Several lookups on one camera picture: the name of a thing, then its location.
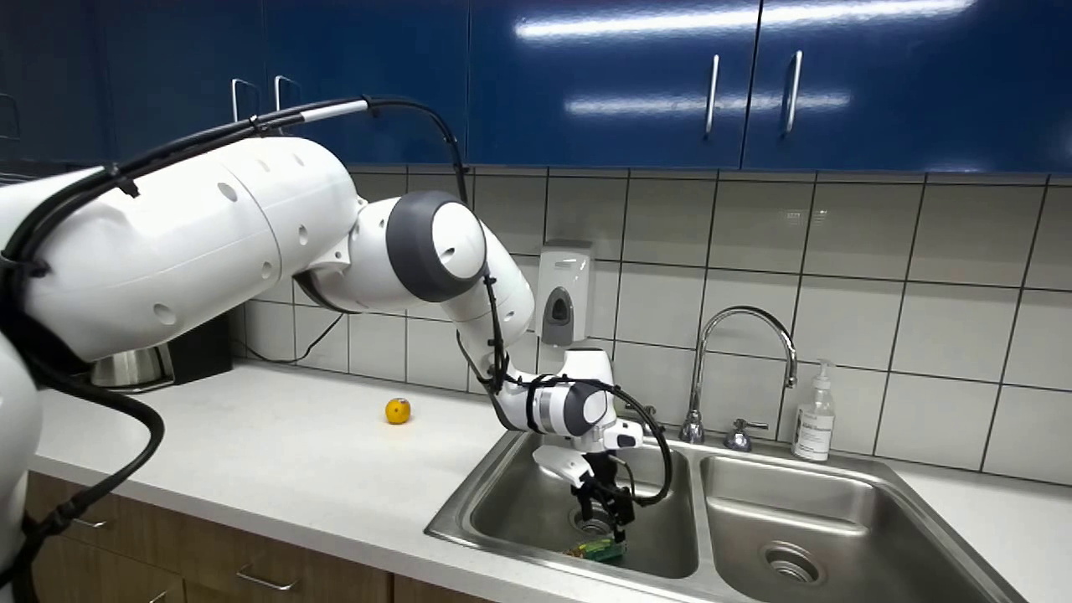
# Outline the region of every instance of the sink drain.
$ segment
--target sink drain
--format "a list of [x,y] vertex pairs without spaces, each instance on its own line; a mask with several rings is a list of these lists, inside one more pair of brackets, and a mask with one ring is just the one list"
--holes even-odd
[[798,541],[767,541],[762,546],[762,558],[769,567],[769,572],[795,580],[795,584],[820,584],[824,569],[820,561]]

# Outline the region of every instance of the blue cabinet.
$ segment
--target blue cabinet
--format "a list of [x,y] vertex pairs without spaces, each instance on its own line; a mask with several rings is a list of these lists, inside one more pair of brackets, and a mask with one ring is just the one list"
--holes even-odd
[[736,166],[756,0],[472,2],[472,158]]
[[107,154],[87,0],[0,2],[0,162],[89,164]]
[[96,0],[115,158],[263,111],[257,0]]
[[767,0],[743,166],[1065,172],[1068,25],[1065,0]]
[[[449,0],[263,0],[269,70],[286,102],[411,98],[465,133],[465,10]],[[436,128],[383,111],[309,129],[353,164],[446,164]]]

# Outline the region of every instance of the soap bottle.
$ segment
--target soap bottle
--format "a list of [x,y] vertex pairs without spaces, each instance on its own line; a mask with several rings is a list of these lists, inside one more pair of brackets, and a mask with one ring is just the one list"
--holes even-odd
[[824,462],[834,440],[834,382],[830,361],[816,368],[814,402],[801,405],[795,455]]

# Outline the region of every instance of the tiled wall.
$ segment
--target tiled wall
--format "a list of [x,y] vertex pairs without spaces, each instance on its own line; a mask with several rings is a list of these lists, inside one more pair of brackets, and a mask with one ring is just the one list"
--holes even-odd
[[[369,197],[451,188],[446,173],[363,172]],[[1072,181],[848,173],[472,173],[475,212],[533,278],[544,240],[595,250],[592,341],[616,377],[681,421],[693,338],[724,306],[760,306],[705,341],[702,421],[790,440],[820,358],[838,365],[834,449],[1072,485]],[[249,344],[302,350],[332,312],[292,287],[243,308]],[[533,338],[522,365],[557,368]],[[346,319],[306,365],[472,387],[436,308]]]

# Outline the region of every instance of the kitchen sink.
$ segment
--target kitchen sink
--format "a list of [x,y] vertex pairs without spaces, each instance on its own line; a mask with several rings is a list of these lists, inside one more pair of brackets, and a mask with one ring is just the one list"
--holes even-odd
[[[785,449],[671,443],[671,494],[635,508],[616,561],[578,558],[571,546],[592,533],[577,522],[568,485],[533,462],[537,446],[540,436],[507,433],[426,533],[654,595],[1020,598],[886,466],[801,462]],[[641,491],[664,480],[657,449],[625,466]]]

